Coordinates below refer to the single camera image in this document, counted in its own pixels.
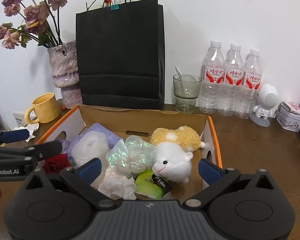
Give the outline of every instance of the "red rose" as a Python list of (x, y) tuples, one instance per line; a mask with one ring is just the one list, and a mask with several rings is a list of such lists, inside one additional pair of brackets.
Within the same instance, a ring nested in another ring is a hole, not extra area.
[(67, 159), (66, 154), (59, 154), (45, 160), (43, 169), (46, 171), (46, 174), (59, 173), (66, 167), (70, 167), (71, 164)]

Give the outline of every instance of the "yellow mug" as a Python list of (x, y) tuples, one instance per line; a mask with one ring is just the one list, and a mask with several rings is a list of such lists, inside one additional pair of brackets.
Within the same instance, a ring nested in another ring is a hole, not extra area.
[[(37, 116), (36, 120), (30, 119), (30, 113), (34, 110)], [(60, 115), (60, 108), (58, 106), (54, 93), (47, 93), (39, 96), (32, 102), (32, 106), (25, 113), (25, 121), (27, 124), (33, 123), (47, 123), (56, 119)]]

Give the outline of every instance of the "blue gripper pad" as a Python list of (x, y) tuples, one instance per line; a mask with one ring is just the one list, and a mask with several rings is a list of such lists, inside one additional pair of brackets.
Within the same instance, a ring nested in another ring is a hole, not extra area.
[(101, 160), (94, 158), (74, 171), (85, 184), (90, 185), (101, 174)]
[(27, 140), (29, 138), (29, 131), (27, 129), (3, 132), (0, 140), (4, 143), (18, 142)]
[(219, 168), (207, 159), (201, 159), (199, 161), (198, 172), (201, 178), (209, 185), (215, 183), (226, 174), (225, 170)]

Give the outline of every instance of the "iridescent plastic bag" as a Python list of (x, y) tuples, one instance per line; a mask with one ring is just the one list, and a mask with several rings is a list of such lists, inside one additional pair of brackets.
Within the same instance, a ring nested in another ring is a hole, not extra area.
[(136, 135), (129, 136), (125, 142), (120, 140), (107, 155), (109, 166), (119, 173), (139, 174), (151, 169), (154, 164), (156, 148)]

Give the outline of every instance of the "black label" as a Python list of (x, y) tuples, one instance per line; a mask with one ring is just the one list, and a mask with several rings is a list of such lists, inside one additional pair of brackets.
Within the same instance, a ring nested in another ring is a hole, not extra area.
[(22, 173), (18, 166), (0, 167), (0, 177), (22, 176)]
[(157, 186), (163, 189), (163, 196), (172, 189), (171, 185), (169, 185), (163, 178), (158, 177), (154, 174), (152, 174), (151, 178)]

